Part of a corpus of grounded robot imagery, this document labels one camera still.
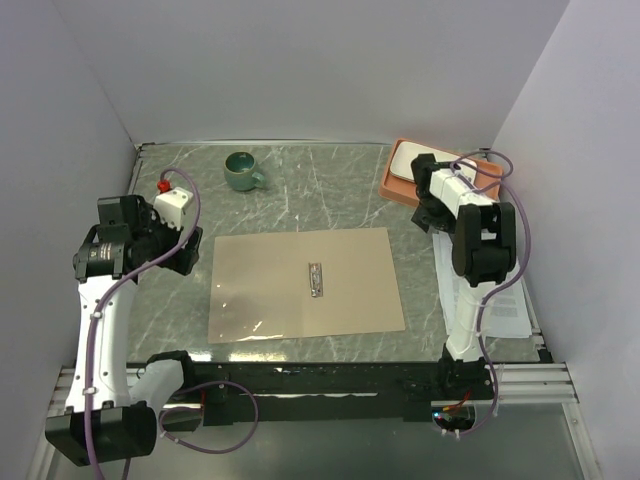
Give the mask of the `beige cardboard folder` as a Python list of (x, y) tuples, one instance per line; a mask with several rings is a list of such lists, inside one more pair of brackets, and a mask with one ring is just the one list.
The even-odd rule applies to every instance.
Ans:
[[(312, 298), (308, 264), (324, 294)], [(211, 344), (402, 331), (384, 228), (219, 236), (213, 250)]]

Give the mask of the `white printed paper sheets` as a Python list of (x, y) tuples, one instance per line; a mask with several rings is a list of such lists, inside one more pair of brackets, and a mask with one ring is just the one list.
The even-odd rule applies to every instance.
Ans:
[[(452, 332), (462, 278), (457, 276), (451, 256), (452, 241), (446, 233), (432, 234), (433, 252), (446, 331)], [(524, 339), (532, 335), (522, 282), (496, 294), (482, 320), (483, 333), (492, 338)]]

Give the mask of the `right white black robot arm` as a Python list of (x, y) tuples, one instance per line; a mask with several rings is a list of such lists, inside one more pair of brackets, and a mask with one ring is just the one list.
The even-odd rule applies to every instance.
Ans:
[(515, 207), (488, 197), (460, 169), (432, 154), (413, 159), (411, 171), (418, 199), (411, 221), (424, 232), (449, 235), (451, 265), (461, 279), (446, 351), (455, 361), (476, 362), (490, 293), (516, 264)]

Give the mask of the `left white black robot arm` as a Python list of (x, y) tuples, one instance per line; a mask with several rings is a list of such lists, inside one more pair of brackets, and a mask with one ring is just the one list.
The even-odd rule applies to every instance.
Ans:
[(200, 198), (179, 187), (152, 202), (135, 194), (101, 198), (97, 209), (98, 222), (73, 257), (81, 307), (74, 376), (63, 413), (45, 425), (58, 452), (93, 468), (150, 454), (164, 404), (197, 392), (194, 363), (184, 350), (152, 355), (130, 385), (127, 341), (141, 274), (158, 267), (189, 275), (202, 238)]

